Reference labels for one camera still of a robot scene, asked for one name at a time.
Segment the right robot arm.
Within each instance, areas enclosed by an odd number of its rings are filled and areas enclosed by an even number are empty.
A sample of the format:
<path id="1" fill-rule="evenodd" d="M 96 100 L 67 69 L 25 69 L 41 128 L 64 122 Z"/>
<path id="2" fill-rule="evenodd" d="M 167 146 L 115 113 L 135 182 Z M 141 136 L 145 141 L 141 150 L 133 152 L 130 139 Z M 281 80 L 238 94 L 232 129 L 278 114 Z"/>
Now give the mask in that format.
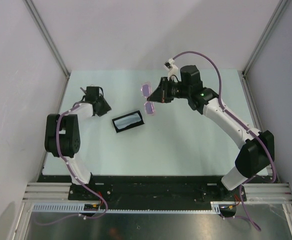
<path id="1" fill-rule="evenodd" d="M 178 68 L 166 62 L 168 76 L 160 79 L 158 87 L 147 97 L 149 102 L 170 103 L 174 99 L 186 99 L 193 111 L 199 112 L 216 123 L 237 145 L 239 154 L 234 167 L 221 178 L 216 188 L 217 196 L 228 201 L 235 188 L 248 182 L 275 160 L 274 135 L 250 127 L 235 115 L 214 90 L 204 87 L 200 71 L 195 65 Z"/>

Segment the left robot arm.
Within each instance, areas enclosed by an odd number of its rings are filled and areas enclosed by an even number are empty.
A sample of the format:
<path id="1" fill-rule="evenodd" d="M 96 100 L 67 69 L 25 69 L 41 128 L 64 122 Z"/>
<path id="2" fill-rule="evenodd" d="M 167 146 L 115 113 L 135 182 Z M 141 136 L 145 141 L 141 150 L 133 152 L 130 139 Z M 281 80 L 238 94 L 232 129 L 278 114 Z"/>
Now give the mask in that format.
<path id="1" fill-rule="evenodd" d="M 90 184 L 92 173 L 79 156 L 81 147 L 79 123 L 91 117 L 101 117 L 112 108 L 100 86 L 87 86 L 82 99 L 61 114 L 49 114 L 46 118 L 44 148 L 56 158 L 61 158 L 73 184 L 81 185 L 79 194 L 86 200 L 96 196 L 97 188 Z"/>

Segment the black glasses case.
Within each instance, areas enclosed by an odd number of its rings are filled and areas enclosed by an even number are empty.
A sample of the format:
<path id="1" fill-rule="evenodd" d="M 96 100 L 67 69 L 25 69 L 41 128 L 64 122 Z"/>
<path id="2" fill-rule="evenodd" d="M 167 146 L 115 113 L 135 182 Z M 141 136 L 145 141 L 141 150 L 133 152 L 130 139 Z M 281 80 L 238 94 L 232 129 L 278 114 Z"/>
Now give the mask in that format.
<path id="1" fill-rule="evenodd" d="M 139 110 L 113 118 L 111 122 L 116 133 L 127 131 L 145 124 L 143 116 Z"/>

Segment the light blue cleaning cloth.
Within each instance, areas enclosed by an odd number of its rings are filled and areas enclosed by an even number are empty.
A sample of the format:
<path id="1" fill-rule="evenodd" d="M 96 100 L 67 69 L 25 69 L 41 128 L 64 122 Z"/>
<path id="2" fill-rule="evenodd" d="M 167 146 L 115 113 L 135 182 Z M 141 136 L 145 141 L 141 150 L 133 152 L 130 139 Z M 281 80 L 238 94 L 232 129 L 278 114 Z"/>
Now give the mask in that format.
<path id="1" fill-rule="evenodd" d="M 141 121 L 140 115 L 138 113 L 130 114 L 128 116 L 119 118 L 114 121 L 115 126 L 122 130 L 132 124 L 138 123 Z"/>

